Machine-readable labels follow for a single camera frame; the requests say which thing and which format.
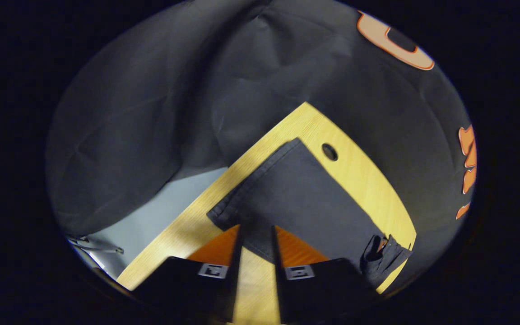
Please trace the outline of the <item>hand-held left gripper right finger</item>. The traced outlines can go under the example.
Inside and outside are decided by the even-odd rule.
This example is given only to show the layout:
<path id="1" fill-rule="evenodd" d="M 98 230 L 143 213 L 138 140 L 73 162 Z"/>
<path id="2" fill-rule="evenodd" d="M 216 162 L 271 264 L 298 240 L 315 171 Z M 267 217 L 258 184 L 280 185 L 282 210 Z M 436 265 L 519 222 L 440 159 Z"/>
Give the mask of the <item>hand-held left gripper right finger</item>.
<path id="1" fill-rule="evenodd" d="M 348 259 L 328 259 L 278 226 L 272 248 L 281 323 L 350 325 L 378 303 L 378 292 Z"/>

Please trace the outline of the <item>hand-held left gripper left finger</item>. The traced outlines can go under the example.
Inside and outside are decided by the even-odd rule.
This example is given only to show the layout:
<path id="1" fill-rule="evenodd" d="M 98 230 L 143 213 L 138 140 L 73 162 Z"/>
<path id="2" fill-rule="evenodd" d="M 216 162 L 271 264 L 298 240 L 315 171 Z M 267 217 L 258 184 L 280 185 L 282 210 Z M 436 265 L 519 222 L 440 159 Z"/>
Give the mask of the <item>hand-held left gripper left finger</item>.
<path id="1" fill-rule="evenodd" d="M 235 225 L 189 257 L 167 257 L 133 296 L 167 324 L 231 323 L 242 247 Z"/>

